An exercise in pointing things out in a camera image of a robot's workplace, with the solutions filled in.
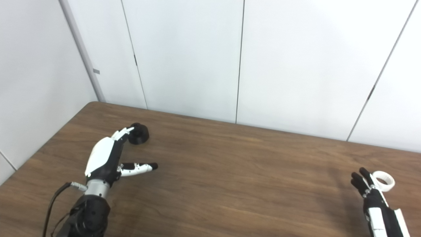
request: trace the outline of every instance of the black wire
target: black wire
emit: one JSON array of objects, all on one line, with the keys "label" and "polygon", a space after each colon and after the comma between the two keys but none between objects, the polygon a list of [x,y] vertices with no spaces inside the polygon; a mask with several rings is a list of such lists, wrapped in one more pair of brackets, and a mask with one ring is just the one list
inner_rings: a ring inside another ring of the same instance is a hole
[{"label": "black wire", "polygon": [[56,231],[56,228],[57,228],[57,226],[59,226],[59,224],[60,224],[60,222],[62,222],[65,218],[66,218],[66,216],[68,216],[68,215],[70,215],[70,213],[66,213],[58,222],[57,222],[57,224],[54,226],[54,229],[53,229],[53,231],[51,232],[51,237],[53,237],[53,234],[54,234],[54,231]]},{"label": "black wire", "polygon": [[61,188],[59,188],[56,193],[54,194],[53,198],[51,198],[50,201],[50,205],[48,206],[47,209],[47,216],[45,217],[45,222],[44,222],[44,230],[43,230],[43,237],[45,237],[45,235],[47,234],[47,226],[48,226],[48,221],[50,220],[50,214],[51,214],[51,209],[53,208],[53,203],[56,200],[56,197],[65,189],[67,189],[68,187],[70,187],[71,183],[65,183],[63,186],[61,186]]}]

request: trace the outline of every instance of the white wall panel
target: white wall panel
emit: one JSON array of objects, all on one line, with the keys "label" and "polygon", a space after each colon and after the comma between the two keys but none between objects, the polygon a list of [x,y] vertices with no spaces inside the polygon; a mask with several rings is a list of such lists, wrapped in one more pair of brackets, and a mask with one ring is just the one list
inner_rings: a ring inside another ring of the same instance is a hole
[{"label": "white wall panel", "polygon": [[0,185],[4,183],[15,170],[9,165],[6,159],[0,154]]},{"label": "white wall panel", "polygon": [[421,152],[421,5],[417,4],[350,139]]},{"label": "white wall panel", "polygon": [[119,0],[69,0],[71,14],[106,102],[146,108]]},{"label": "white wall panel", "polygon": [[345,140],[414,0],[246,0],[237,122]]},{"label": "white wall panel", "polygon": [[235,122],[243,0],[124,0],[148,108]]},{"label": "white wall panel", "polygon": [[96,100],[58,1],[0,1],[0,151],[16,168]]}]

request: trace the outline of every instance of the white ring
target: white ring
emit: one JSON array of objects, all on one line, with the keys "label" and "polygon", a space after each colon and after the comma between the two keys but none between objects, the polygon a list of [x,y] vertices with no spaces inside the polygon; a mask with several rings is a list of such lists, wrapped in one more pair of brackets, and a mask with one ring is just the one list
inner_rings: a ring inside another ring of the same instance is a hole
[{"label": "white ring", "polygon": [[377,186],[380,188],[380,190],[382,192],[388,192],[388,191],[390,191],[393,188],[393,186],[395,185],[394,178],[390,174],[388,174],[386,172],[383,172],[383,171],[375,171],[373,173],[373,177],[375,177],[376,179],[382,179],[382,180],[384,180],[386,182],[386,184],[384,184],[384,183],[380,183],[380,181],[376,180],[377,181]]}]

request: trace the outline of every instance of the cable connector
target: cable connector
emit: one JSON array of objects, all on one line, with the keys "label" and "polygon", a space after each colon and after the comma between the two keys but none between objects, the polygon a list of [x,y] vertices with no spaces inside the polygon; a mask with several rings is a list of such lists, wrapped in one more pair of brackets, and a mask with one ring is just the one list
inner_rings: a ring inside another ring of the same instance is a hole
[{"label": "cable connector", "polygon": [[77,189],[79,189],[82,192],[86,192],[86,190],[88,189],[88,186],[83,185],[81,183],[76,183],[76,182],[72,182],[70,184],[70,186],[73,187],[73,188],[77,188]]}]

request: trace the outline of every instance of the brown table surface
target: brown table surface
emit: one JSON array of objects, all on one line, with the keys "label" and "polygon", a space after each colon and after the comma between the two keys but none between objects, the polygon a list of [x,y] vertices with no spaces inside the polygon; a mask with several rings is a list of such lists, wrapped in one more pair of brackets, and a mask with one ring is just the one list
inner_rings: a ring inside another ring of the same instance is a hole
[{"label": "brown table surface", "polygon": [[[114,183],[105,236],[368,237],[350,184],[361,166],[394,176],[385,196],[421,235],[421,154],[93,102],[0,187],[0,236],[40,236],[57,188],[84,183],[95,143],[133,122],[150,140],[122,162],[159,169]],[[58,197],[48,233],[80,195]]]}]

